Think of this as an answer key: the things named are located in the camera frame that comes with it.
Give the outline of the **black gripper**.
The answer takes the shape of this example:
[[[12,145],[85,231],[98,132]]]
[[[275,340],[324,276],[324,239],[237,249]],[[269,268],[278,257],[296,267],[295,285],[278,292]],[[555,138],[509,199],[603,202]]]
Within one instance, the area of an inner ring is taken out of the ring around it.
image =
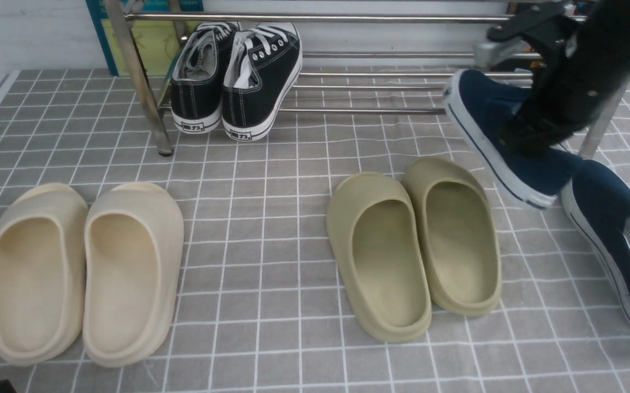
[[[596,122],[628,77],[629,53],[623,49],[562,49],[500,129],[500,145],[527,157],[542,156]]]

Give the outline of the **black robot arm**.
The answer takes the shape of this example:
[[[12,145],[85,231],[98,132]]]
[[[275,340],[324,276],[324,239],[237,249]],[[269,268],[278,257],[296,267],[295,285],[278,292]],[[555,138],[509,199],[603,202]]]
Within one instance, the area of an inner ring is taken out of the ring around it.
[[[487,33],[495,43],[521,38],[546,65],[497,137],[512,152],[539,155],[592,125],[630,78],[630,1],[599,1],[584,22],[565,5],[537,3]]]

